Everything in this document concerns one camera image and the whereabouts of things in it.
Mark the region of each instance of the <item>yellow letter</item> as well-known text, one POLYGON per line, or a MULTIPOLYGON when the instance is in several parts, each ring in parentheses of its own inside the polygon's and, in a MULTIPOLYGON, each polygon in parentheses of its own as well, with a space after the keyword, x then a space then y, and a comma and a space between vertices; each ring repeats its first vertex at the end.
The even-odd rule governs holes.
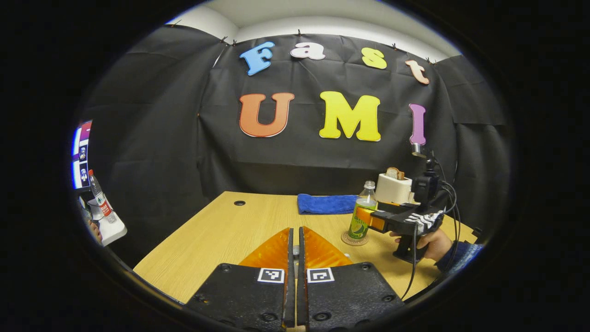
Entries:
POLYGON ((387 62, 383 60, 385 55, 381 51, 365 47, 360 52, 364 55, 363 62, 365 65, 379 69, 385 69, 387 67, 387 62))
POLYGON ((340 126, 348 138, 352 137, 360 122, 360 130, 356 133, 358 139, 375 142, 381 139, 377 131, 377 106, 381 103, 379 99, 361 96, 355 109, 351 109, 340 92, 324 91, 320 98, 326 101, 326 120, 324 128, 320 130, 321 137, 340 137, 340 130, 336 127, 336 122, 340 121, 340 126))

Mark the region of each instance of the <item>table surface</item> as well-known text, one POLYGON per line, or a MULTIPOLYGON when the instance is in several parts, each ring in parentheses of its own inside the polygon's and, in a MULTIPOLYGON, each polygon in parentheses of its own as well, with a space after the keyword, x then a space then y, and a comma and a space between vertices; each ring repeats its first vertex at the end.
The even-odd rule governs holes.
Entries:
MULTIPOLYGON (((340 235, 350 226, 352 214, 301 215, 297 196, 248 194, 226 191, 194 215, 145 256, 133 269, 164 293, 186 303, 221 263, 238 264, 277 232, 307 226, 348 253, 354 263, 372 262, 394 291, 408 287, 412 265, 392 256, 397 243, 389 234, 369 231, 362 246, 347 245, 340 235), (237 206, 235 201, 245 201, 237 206)), ((445 216, 441 229, 454 239, 453 219, 445 216)), ((472 229, 461 225, 460 241, 474 243, 472 229)), ((426 288, 440 272, 431 259, 421 260, 406 298, 426 288)))

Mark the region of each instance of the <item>human hand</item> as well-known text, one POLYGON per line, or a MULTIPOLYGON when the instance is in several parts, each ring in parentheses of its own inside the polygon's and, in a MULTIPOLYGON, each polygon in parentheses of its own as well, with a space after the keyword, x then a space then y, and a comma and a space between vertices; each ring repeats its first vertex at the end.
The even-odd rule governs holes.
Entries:
MULTIPOLYGON (((391 232, 389 235, 401 236, 395 232, 391 232)), ((399 243, 400 240, 400 238, 395 239, 395 243, 399 243)), ((420 240, 416 245, 416 249, 422 249, 426 245, 428 245, 428 249, 426 249, 426 252, 424 253, 424 258, 430 258, 438 262, 449 250, 451 250, 453 241, 451 241, 451 239, 449 239, 448 236, 439 228, 432 233, 428 233, 420 237, 420 240)))
POLYGON ((95 223, 88 220, 88 226, 90 226, 90 231, 94 235, 94 237, 99 241, 99 243, 103 242, 103 236, 100 234, 100 229, 96 226, 95 223))

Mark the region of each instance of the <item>ceiling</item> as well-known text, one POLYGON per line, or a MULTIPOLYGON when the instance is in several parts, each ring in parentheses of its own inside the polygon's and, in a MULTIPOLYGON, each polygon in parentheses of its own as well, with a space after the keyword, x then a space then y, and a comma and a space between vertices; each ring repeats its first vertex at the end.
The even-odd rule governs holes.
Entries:
POLYGON ((238 28, 280 18, 341 17, 396 30, 447 54, 457 54, 456 48, 436 32, 379 0, 213 0, 204 5, 238 28))

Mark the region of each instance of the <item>monitor screen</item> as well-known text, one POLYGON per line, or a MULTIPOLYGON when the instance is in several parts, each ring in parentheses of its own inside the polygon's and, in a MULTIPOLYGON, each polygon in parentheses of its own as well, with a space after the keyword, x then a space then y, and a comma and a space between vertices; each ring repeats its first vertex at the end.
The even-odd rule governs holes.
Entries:
POLYGON ((88 176, 88 138, 92 121, 82 123, 74 134, 72 144, 72 178, 74 189, 90 187, 88 176))

